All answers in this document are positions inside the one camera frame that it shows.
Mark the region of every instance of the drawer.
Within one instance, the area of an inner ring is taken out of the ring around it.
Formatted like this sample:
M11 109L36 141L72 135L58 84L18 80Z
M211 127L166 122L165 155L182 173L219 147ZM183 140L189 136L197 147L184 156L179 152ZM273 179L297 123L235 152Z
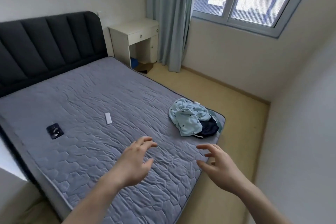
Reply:
M127 36L128 45L132 45L142 40L151 38L152 36L157 35L158 33L159 33L159 26L154 26L154 27L146 28L136 33L130 34Z

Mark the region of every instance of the nightstand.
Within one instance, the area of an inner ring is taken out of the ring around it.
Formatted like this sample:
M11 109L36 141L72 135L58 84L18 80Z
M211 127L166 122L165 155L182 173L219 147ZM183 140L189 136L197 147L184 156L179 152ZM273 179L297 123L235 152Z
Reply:
M157 61L159 39L157 21L144 18L108 28L117 60L129 67L131 67L131 56L144 64Z

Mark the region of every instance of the yellow wooden floor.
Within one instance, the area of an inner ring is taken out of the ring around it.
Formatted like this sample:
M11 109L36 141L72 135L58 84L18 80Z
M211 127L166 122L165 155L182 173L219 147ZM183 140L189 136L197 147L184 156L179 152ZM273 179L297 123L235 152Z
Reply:
M252 179L263 136L269 106L226 88L185 69L180 73L168 72L168 68L155 64L148 77L202 105L213 109L226 118L224 131L218 141L236 162L241 171ZM47 224L46 216L28 217L18 223ZM184 209L178 224L242 224L245 207L241 201L217 188L202 173Z

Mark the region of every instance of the curtain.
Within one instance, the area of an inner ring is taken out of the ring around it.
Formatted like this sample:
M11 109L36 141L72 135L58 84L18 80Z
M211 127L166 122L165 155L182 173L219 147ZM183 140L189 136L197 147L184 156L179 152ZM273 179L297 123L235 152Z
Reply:
M180 72L193 0L147 0L147 17L160 23L157 61Z

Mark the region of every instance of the person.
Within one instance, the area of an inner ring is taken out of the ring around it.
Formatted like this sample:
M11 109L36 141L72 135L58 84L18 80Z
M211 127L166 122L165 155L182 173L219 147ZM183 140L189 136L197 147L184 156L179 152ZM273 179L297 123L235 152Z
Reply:
M146 151L156 147L151 137L141 137L127 147L115 165L104 174L90 193L73 209L63 224L99 224L116 194L124 187L141 182L149 173L153 159L143 163ZM238 169L218 145L201 144L208 150L205 157L215 158L210 164L198 160L198 166L221 189L238 196L250 211L256 224L290 224L266 196Z

